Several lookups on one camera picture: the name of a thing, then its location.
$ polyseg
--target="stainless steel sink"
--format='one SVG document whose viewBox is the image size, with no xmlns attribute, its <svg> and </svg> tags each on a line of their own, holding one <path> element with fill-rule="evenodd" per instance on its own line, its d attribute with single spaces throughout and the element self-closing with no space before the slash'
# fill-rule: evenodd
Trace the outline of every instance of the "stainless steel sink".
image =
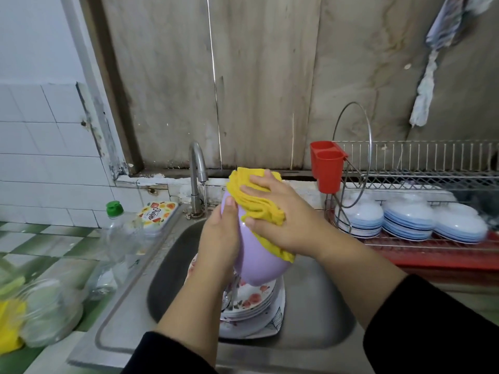
<svg viewBox="0 0 499 374">
<path fill-rule="evenodd" d="M 198 250 L 204 221 L 178 237 L 153 278 L 147 296 L 149 312 L 159 321 L 184 284 L 189 263 Z M 353 330 L 355 318 L 323 269 L 299 257 L 284 275 L 286 307 L 281 332 L 268 339 L 231 340 L 230 344 L 267 348 L 323 349 L 342 342 Z"/>
<path fill-rule="evenodd" d="M 182 205 L 155 248 L 115 295 L 69 356 L 92 368 L 122 368 L 142 335 L 156 326 L 184 283 L 203 221 Z M 265 372 L 372 373 L 362 349 L 363 329 L 341 294 L 312 259 L 299 257 L 284 275 L 286 306 L 277 336 L 221 340 L 217 369 Z"/>
</svg>

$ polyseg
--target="black sleeve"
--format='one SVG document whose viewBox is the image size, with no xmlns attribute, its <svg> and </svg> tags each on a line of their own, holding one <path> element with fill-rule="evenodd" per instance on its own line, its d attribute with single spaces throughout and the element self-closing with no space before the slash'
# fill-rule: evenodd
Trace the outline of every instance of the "black sleeve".
<svg viewBox="0 0 499 374">
<path fill-rule="evenodd" d="M 493 372 L 499 327 L 411 275 L 371 320 L 364 350 L 376 374 Z"/>
<path fill-rule="evenodd" d="M 182 344 L 156 332 L 147 332 L 121 374 L 192 372 L 216 374 L 203 358 Z"/>
</svg>

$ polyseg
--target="left hand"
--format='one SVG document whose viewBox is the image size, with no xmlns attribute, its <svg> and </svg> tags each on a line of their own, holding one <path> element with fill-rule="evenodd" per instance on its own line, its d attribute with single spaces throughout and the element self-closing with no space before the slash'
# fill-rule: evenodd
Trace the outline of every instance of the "left hand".
<svg viewBox="0 0 499 374">
<path fill-rule="evenodd" d="M 218 205 L 203 226 L 195 272 L 204 268 L 220 273 L 224 280 L 230 278 L 239 245 L 238 206 L 234 198 L 227 197 L 223 214 Z"/>
</svg>

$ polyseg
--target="forearm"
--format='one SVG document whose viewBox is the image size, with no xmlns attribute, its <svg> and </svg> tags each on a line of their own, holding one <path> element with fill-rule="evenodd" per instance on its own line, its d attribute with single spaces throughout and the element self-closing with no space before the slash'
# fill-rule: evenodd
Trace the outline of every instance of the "forearm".
<svg viewBox="0 0 499 374">
<path fill-rule="evenodd" d="M 213 367 L 224 285 L 222 273 L 198 264 L 156 329 L 199 354 Z"/>
<path fill-rule="evenodd" d="M 360 325 L 366 328 L 407 274 L 333 227 L 328 226 L 321 234 L 319 244 L 317 261 L 336 284 Z"/>
</svg>

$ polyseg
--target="green bottle cap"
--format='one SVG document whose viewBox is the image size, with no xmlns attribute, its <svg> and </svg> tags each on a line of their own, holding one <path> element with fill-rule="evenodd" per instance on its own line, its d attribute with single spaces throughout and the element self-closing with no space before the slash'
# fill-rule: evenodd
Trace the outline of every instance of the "green bottle cap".
<svg viewBox="0 0 499 374">
<path fill-rule="evenodd" d="M 111 201 L 106 204 L 107 216 L 110 218 L 115 218 L 123 214 L 123 206 L 119 201 Z"/>
</svg>

